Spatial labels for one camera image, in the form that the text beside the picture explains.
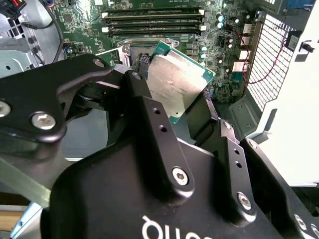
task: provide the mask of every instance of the motherboard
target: motherboard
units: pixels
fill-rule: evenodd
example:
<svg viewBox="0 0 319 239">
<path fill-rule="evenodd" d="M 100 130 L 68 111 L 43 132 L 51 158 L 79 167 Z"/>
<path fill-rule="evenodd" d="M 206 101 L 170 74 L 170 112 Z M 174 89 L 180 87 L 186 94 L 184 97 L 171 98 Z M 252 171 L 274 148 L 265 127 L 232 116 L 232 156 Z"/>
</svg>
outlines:
<svg viewBox="0 0 319 239">
<path fill-rule="evenodd" d="M 152 41 L 165 39 L 216 73 L 208 85 L 212 99 L 232 103 L 241 94 L 238 61 L 245 59 L 245 50 L 233 30 L 244 33 L 249 45 L 254 28 L 244 0 L 55 0 L 53 11 L 66 58 L 103 53 L 125 42 L 134 49 L 131 54 L 151 54 Z M 111 66 L 123 62 L 118 51 L 99 57 Z"/>
</svg>

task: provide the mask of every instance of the green circuit board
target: green circuit board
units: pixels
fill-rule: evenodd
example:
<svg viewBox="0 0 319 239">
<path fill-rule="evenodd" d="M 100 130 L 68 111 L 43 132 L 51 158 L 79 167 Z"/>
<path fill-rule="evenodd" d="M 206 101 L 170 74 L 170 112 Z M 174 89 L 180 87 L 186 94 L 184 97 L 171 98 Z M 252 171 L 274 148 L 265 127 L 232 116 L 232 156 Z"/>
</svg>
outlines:
<svg viewBox="0 0 319 239">
<path fill-rule="evenodd" d="M 97 54 L 117 47 L 117 43 L 127 38 L 146 38 L 154 35 L 115 35 L 109 36 L 102 31 L 104 20 L 102 13 L 108 10 L 128 10 L 144 8 L 183 8 L 200 7 L 205 10 L 206 31 L 196 33 L 173 33 L 172 31 L 157 34 L 156 37 L 168 37 L 180 42 L 176 48 L 195 61 L 216 73 L 209 84 L 211 97 L 221 103 L 231 103 L 239 94 L 241 77 L 234 73 L 226 73 L 225 67 L 232 68 L 233 58 L 240 40 L 234 33 L 225 30 L 228 24 L 241 31 L 247 13 L 244 0 L 55 0 L 54 14 L 64 35 L 65 44 L 71 50 L 64 50 L 65 57 L 73 57 L 83 53 Z M 221 13 L 225 20 L 223 29 L 216 26 L 216 15 Z M 232 17 L 238 17 L 240 22 L 234 24 Z M 232 37 L 233 47 L 225 46 L 225 39 Z M 100 56 L 111 66 L 120 63 L 117 51 Z"/>
</svg>

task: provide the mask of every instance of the cpu processor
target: cpu processor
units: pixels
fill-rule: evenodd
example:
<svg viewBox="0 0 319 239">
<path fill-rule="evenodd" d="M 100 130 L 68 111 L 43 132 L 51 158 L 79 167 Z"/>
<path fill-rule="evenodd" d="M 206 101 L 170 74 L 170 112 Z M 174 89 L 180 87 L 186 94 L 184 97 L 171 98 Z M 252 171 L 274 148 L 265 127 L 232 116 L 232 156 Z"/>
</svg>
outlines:
<svg viewBox="0 0 319 239">
<path fill-rule="evenodd" d="M 163 104 L 170 122 L 177 123 L 214 76 L 211 70 L 160 42 L 152 54 L 147 82 L 153 99 Z"/>
</svg>

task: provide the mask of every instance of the black cable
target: black cable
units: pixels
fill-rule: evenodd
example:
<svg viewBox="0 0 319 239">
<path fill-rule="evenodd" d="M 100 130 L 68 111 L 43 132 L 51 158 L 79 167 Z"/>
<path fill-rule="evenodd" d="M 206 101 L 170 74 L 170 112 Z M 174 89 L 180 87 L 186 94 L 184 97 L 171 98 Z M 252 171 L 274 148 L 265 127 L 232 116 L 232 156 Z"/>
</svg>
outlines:
<svg viewBox="0 0 319 239">
<path fill-rule="evenodd" d="M 45 63 L 42 61 L 42 59 L 39 57 L 39 55 L 38 55 L 34 50 L 32 50 L 32 53 L 36 56 L 36 58 L 38 58 L 38 60 L 40 61 L 40 63 L 44 66 Z"/>
<path fill-rule="evenodd" d="M 45 3 L 43 2 L 43 0 L 39 0 L 39 2 L 41 3 L 41 5 L 45 8 L 45 10 L 47 11 L 47 13 L 50 15 L 50 17 L 52 18 L 52 22 L 53 24 L 55 25 L 56 27 L 56 30 L 58 32 L 58 35 L 59 35 L 59 40 L 60 40 L 60 43 L 59 43 L 59 46 L 58 46 L 58 50 L 56 51 L 56 54 L 53 58 L 53 61 L 52 63 L 54 62 L 57 62 L 57 60 L 59 59 L 59 56 L 60 56 L 60 53 L 62 51 L 62 48 L 63 48 L 63 42 L 64 42 L 64 39 L 63 39 L 63 33 L 62 33 L 62 30 L 58 24 L 58 22 L 56 21 L 52 11 L 45 5 Z"/>
<path fill-rule="evenodd" d="M 34 29 L 34 30 L 38 30 L 38 29 L 46 29 L 46 28 L 49 28 L 50 26 L 52 26 L 54 24 L 53 21 L 51 21 L 47 26 L 34 26 L 30 23 L 27 23 L 27 22 L 23 22 L 21 23 L 22 26 L 25 26 L 27 28 L 31 28 L 31 29 Z"/>
</svg>

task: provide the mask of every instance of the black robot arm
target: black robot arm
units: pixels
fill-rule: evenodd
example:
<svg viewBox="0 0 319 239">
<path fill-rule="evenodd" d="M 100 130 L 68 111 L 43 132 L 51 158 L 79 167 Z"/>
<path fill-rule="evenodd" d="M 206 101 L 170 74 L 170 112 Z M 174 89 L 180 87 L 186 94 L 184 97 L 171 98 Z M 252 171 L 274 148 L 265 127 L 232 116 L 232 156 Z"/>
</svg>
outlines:
<svg viewBox="0 0 319 239">
<path fill-rule="evenodd" d="M 318 237 L 318 218 L 205 92 L 186 112 L 197 146 L 176 138 L 141 74 L 90 54 L 0 79 L 0 100 L 1 181 L 45 208 L 43 238 Z M 108 145 L 71 165 L 66 123 L 91 109 L 107 111 Z"/>
</svg>

